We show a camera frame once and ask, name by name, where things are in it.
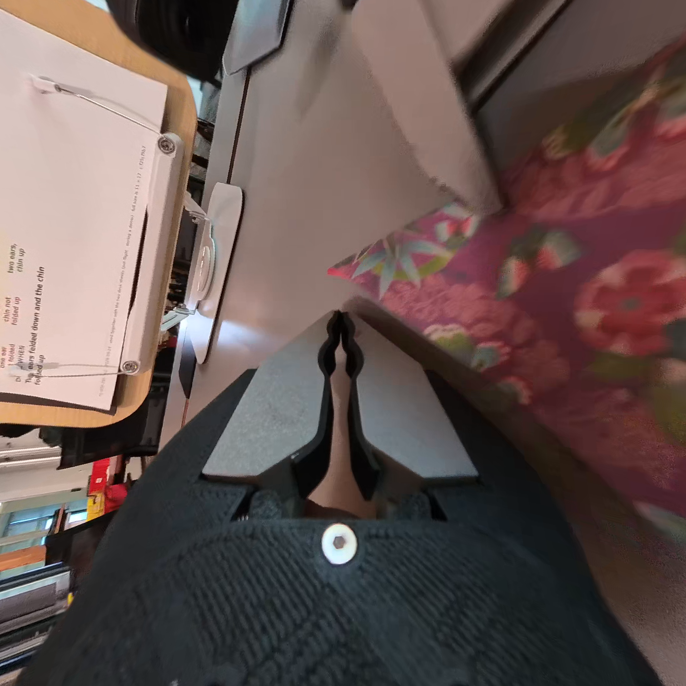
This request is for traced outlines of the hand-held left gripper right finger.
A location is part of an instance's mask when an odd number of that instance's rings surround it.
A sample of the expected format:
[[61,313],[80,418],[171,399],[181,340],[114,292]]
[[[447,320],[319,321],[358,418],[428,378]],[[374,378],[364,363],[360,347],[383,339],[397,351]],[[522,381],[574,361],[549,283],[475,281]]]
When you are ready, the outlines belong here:
[[422,365],[346,312],[341,343],[351,468],[365,501],[475,482],[478,470]]

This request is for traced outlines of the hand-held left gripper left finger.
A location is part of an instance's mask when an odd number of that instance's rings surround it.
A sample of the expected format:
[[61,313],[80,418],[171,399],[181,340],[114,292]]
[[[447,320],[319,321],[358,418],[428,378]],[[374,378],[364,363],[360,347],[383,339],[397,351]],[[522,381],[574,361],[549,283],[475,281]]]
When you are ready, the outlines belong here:
[[331,376],[342,313],[305,329],[258,367],[202,475],[307,499],[326,476],[333,437]]

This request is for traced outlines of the red box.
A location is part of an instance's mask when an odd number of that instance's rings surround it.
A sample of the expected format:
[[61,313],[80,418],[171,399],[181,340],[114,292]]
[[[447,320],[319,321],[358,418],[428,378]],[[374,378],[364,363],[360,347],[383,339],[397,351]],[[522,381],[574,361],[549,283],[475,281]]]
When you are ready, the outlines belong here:
[[89,480],[86,520],[119,510],[133,486],[128,474],[129,459],[116,456],[93,462]]

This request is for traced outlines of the white printed instruction sheet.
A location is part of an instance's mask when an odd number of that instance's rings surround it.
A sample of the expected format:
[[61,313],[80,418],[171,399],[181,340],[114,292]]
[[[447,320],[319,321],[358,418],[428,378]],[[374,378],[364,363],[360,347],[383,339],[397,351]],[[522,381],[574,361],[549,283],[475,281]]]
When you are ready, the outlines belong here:
[[[1,367],[118,369],[167,86],[1,11]],[[116,378],[15,380],[1,393],[108,412]]]

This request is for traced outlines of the wooden book stand board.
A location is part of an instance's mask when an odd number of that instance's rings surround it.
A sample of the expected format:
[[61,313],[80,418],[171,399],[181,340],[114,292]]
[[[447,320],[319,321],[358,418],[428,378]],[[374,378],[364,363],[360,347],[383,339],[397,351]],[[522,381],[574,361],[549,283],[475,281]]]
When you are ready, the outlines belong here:
[[145,53],[124,36],[110,16],[86,1],[2,1],[1,9],[110,63],[165,84],[167,101],[163,124],[173,140],[183,143],[183,151],[175,152],[178,172],[174,194],[167,193],[166,198],[167,237],[161,240],[156,253],[158,278],[142,312],[148,331],[142,342],[142,367],[136,374],[120,376],[116,386],[115,409],[103,413],[87,408],[1,402],[2,423],[39,427],[107,426],[133,414],[150,390],[160,323],[184,210],[184,194],[197,124],[195,103],[182,73]]

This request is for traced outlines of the white book stand ledge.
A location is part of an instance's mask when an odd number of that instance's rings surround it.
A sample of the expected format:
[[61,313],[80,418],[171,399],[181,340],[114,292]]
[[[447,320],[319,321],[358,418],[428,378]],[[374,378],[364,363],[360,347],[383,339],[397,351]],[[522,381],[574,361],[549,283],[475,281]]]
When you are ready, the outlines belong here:
[[175,133],[157,142],[133,303],[126,321],[119,373],[152,369],[167,298],[174,244],[184,209],[187,164],[184,141]]

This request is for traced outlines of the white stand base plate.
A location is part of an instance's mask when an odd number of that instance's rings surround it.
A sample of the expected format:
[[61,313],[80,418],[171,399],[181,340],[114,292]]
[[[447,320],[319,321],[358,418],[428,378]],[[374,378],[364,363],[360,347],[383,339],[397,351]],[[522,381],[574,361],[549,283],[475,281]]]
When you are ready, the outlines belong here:
[[196,362],[201,365],[209,356],[243,207],[244,194],[239,187],[217,183],[210,194],[208,208],[204,210],[213,222],[217,248],[216,269],[208,296],[197,312],[186,320],[187,335],[190,337]]

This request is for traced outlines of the silver monitor base plate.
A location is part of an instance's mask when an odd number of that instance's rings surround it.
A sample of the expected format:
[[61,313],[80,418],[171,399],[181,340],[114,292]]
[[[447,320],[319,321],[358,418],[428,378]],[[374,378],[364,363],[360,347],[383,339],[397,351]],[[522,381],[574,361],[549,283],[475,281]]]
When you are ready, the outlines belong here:
[[292,1],[238,1],[222,56],[226,75],[257,64],[283,44]]

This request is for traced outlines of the cluttered storage shelf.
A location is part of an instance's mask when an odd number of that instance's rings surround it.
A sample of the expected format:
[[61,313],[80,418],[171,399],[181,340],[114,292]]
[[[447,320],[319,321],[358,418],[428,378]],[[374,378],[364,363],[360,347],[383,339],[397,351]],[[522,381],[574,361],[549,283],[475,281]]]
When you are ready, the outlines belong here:
[[[134,485],[157,451],[145,442],[105,459],[128,458]],[[2,685],[16,684],[66,613],[113,521],[116,511],[86,520],[93,462],[71,465],[52,448],[1,461]]]

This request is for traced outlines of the purple floral patterned cloth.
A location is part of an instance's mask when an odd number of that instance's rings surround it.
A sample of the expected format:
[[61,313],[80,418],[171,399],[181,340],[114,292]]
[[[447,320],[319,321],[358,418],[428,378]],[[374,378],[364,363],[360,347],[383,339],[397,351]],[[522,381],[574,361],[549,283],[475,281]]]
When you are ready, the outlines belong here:
[[506,168],[332,265],[685,545],[685,35]]

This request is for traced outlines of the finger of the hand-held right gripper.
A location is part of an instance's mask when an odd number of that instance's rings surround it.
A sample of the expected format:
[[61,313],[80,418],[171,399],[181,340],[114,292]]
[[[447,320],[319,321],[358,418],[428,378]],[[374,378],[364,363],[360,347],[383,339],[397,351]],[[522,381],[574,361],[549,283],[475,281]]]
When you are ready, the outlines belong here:
[[351,29],[418,166],[466,209],[503,208],[473,109],[562,1],[352,1]]
[[684,1],[513,1],[461,67],[495,170],[684,33]]

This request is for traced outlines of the clear stand hinge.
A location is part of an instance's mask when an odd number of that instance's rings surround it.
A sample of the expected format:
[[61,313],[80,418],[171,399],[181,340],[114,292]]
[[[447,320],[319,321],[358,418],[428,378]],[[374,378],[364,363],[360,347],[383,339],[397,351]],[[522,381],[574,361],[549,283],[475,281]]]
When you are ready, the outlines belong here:
[[192,198],[187,198],[184,211],[195,225],[192,266],[189,269],[184,299],[184,308],[192,315],[209,294],[216,269],[217,248],[212,219]]

